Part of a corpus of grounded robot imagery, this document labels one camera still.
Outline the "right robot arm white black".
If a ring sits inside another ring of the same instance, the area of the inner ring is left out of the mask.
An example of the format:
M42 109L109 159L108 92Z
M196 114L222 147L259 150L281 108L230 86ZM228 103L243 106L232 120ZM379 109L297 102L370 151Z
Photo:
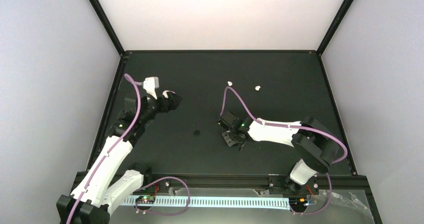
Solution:
M347 157L347 147L317 119L281 122L262 118L245 119L223 112L218 121L229 147L243 147L246 142L272 142L295 149L300 159L293 165L281 188L297 195L317 174L327 174L334 163Z

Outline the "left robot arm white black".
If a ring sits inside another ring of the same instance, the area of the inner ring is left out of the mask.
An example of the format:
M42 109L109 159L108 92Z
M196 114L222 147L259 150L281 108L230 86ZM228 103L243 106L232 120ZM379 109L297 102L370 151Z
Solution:
M62 224L107 224L115 210L149 179L151 168L132 164L115 182L113 178L159 113L178 108L182 97L173 91L161 96L138 95L135 111L122 110L105 144L83 180L69 195L61 195L56 208Z

